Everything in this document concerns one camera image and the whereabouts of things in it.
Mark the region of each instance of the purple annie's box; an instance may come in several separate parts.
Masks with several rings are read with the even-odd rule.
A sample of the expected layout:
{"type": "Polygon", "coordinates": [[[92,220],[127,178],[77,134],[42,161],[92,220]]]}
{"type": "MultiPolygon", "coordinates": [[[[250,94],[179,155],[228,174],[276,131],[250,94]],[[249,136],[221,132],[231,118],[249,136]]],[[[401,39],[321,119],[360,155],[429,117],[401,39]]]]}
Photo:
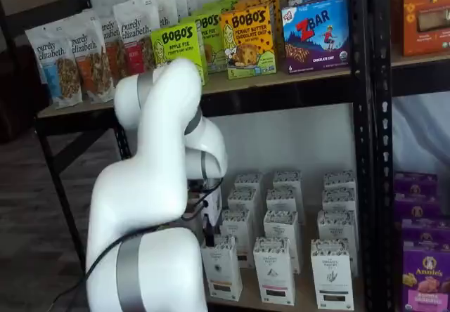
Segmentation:
{"type": "Polygon", "coordinates": [[[398,171],[394,175],[394,192],[437,197],[437,176],[398,171]]]}
{"type": "Polygon", "coordinates": [[[450,221],[446,219],[404,219],[403,240],[450,243],[450,221]]]}
{"type": "Polygon", "coordinates": [[[402,311],[444,312],[449,307],[450,246],[404,241],[402,311]]]}

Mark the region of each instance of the cardboard box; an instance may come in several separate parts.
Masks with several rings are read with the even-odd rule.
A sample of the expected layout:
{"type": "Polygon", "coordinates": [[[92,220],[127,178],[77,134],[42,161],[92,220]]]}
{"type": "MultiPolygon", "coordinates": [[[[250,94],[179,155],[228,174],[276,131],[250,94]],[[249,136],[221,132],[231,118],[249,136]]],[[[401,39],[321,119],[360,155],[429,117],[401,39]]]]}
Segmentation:
{"type": "Polygon", "coordinates": [[[306,223],[302,194],[302,172],[301,171],[275,171],[273,185],[291,186],[295,189],[295,203],[298,212],[298,221],[304,225],[306,223]]]}
{"type": "Polygon", "coordinates": [[[294,305],[295,283],[287,238],[257,238],[255,248],[259,293],[264,303],[294,305]]]}
{"type": "Polygon", "coordinates": [[[224,210],[222,212],[220,233],[222,235],[232,235],[236,238],[239,266],[241,268],[254,268],[253,246],[255,245],[255,234],[253,233],[253,222],[250,212],[248,210],[224,210]]]}
{"type": "Polygon", "coordinates": [[[450,221],[446,219],[403,219],[401,238],[418,242],[448,243],[450,221]]]}
{"type": "Polygon", "coordinates": [[[292,186],[277,186],[267,190],[267,209],[275,212],[296,212],[296,190],[292,186]]]}
{"type": "Polygon", "coordinates": [[[224,12],[220,28],[229,79],[276,73],[272,3],[224,12]]]}
{"type": "Polygon", "coordinates": [[[312,240],[311,262],[317,308],[353,311],[348,242],[312,240]]]}
{"type": "Polygon", "coordinates": [[[450,0],[403,1],[404,55],[448,51],[450,0]]]}
{"type": "Polygon", "coordinates": [[[242,280],[233,236],[215,236],[214,247],[202,245],[202,260],[205,267],[210,296],[238,301],[242,292],[242,280]]]}
{"type": "Polygon", "coordinates": [[[273,212],[264,217],[266,237],[289,239],[289,254],[292,270],[300,273],[303,267],[302,239],[299,231],[297,212],[273,212]]]}
{"type": "Polygon", "coordinates": [[[208,10],[196,11],[192,16],[183,20],[196,21],[201,25],[208,73],[226,70],[226,56],[219,25],[219,16],[223,11],[227,11],[227,9],[221,6],[211,7],[208,10]]]}
{"type": "Polygon", "coordinates": [[[349,65],[347,13],[347,0],[319,0],[283,9],[289,74],[349,65]]]}
{"type": "Polygon", "coordinates": [[[178,25],[154,30],[150,35],[157,66],[177,58],[187,58],[197,66],[202,84],[208,80],[205,47],[200,23],[180,22],[178,25]]]}
{"type": "Polygon", "coordinates": [[[352,275],[358,277],[358,250],[356,248],[356,228],[353,212],[326,212],[317,215],[317,226],[321,240],[347,239],[349,243],[350,266],[352,275]]]}
{"type": "Polygon", "coordinates": [[[259,205],[256,198],[257,191],[251,186],[239,186],[231,190],[228,196],[228,207],[231,210],[248,210],[252,219],[255,236],[264,233],[263,217],[259,213],[259,205]]]}
{"type": "Polygon", "coordinates": [[[402,283],[402,311],[448,311],[449,245],[404,241],[402,283]]]}
{"type": "Polygon", "coordinates": [[[394,175],[394,192],[437,197],[437,175],[398,171],[394,175]]]}
{"type": "Polygon", "coordinates": [[[345,210],[354,213],[356,228],[356,248],[359,249],[358,211],[356,205],[356,192],[353,188],[325,189],[322,192],[323,210],[335,212],[345,210]]]}

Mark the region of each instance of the wooden floor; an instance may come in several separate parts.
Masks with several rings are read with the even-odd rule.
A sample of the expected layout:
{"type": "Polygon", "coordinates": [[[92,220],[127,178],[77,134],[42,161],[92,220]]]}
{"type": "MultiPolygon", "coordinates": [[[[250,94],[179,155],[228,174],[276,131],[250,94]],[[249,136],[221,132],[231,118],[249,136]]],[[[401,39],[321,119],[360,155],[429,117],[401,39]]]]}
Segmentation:
{"type": "MultiPolygon", "coordinates": [[[[53,152],[73,137],[50,138],[53,152]]],[[[84,243],[94,181],[114,161],[115,141],[106,134],[61,175],[84,243]]],[[[46,312],[81,274],[39,141],[29,131],[0,146],[0,311],[46,312]]],[[[78,300],[73,311],[88,311],[84,294],[78,300]]],[[[65,311],[67,301],[52,311],[65,311]]]]}

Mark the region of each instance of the bobo's box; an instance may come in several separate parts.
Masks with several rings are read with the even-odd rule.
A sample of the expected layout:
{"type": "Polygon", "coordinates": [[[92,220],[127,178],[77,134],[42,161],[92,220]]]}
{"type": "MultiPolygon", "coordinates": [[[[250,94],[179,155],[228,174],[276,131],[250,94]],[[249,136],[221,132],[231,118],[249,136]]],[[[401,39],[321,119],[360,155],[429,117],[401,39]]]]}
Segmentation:
{"type": "Polygon", "coordinates": [[[448,311],[449,245],[404,241],[402,284],[403,311],[448,311]]]}
{"type": "Polygon", "coordinates": [[[177,58],[187,58],[197,67],[202,84],[208,80],[205,47],[200,23],[181,22],[151,33],[155,64],[159,67],[177,58]]]}
{"type": "Polygon", "coordinates": [[[229,79],[276,73],[274,25],[272,3],[221,14],[229,79]]]}
{"type": "Polygon", "coordinates": [[[437,197],[437,175],[398,171],[394,175],[394,192],[437,197]]]}
{"type": "Polygon", "coordinates": [[[450,221],[445,219],[403,219],[401,221],[403,240],[450,242],[450,221]]]}
{"type": "Polygon", "coordinates": [[[287,238],[257,238],[255,248],[259,293],[264,303],[294,305],[295,283],[287,238]]]}
{"type": "Polygon", "coordinates": [[[347,0],[323,0],[282,11],[290,74],[348,65],[347,0]]]}
{"type": "Polygon", "coordinates": [[[264,232],[267,237],[286,237],[289,239],[292,270],[294,273],[300,273],[303,256],[297,212],[273,212],[269,210],[264,217],[264,232]]]}
{"type": "Polygon", "coordinates": [[[350,257],[346,240],[312,240],[311,262],[317,307],[354,310],[350,257]]]}
{"type": "Polygon", "coordinates": [[[250,212],[248,210],[224,210],[220,233],[235,237],[239,266],[241,268],[254,268],[253,246],[255,245],[255,235],[253,234],[250,212]]]}
{"type": "Polygon", "coordinates": [[[211,297],[238,301],[242,280],[235,238],[216,235],[214,246],[203,244],[201,252],[211,297]]]}
{"type": "Polygon", "coordinates": [[[450,0],[403,1],[404,55],[448,51],[450,0]]]}

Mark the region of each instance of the snack bag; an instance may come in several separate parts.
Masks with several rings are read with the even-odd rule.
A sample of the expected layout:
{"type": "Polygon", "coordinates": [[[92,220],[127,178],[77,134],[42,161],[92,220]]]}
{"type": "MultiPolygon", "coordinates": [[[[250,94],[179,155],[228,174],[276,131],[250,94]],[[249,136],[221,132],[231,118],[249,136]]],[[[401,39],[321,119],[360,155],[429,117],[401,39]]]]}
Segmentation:
{"type": "Polygon", "coordinates": [[[114,5],[114,16],[127,54],[130,74],[155,67],[150,33],[160,28],[158,7],[149,0],[131,0],[114,5]]]}
{"type": "Polygon", "coordinates": [[[41,65],[56,108],[82,102],[82,89],[70,41],[60,27],[61,21],[25,31],[41,65]]]}
{"type": "Polygon", "coordinates": [[[208,78],[205,48],[199,22],[181,22],[151,34],[156,65],[163,66],[178,57],[192,61],[205,85],[208,78]]]}
{"type": "Polygon", "coordinates": [[[226,56],[224,45],[220,35],[219,16],[222,8],[217,6],[210,10],[196,11],[191,17],[184,21],[195,20],[200,23],[203,45],[205,46],[205,57],[208,65],[208,73],[226,70],[226,56]]]}
{"type": "Polygon", "coordinates": [[[62,23],[63,32],[72,42],[72,52],[82,77],[82,90],[92,103],[114,98],[105,39],[100,20],[93,10],[82,12],[62,23]]]}
{"type": "Polygon", "coordinates": [[[220,15],[229,79],[276,73],[272,4],[220,15]]]}

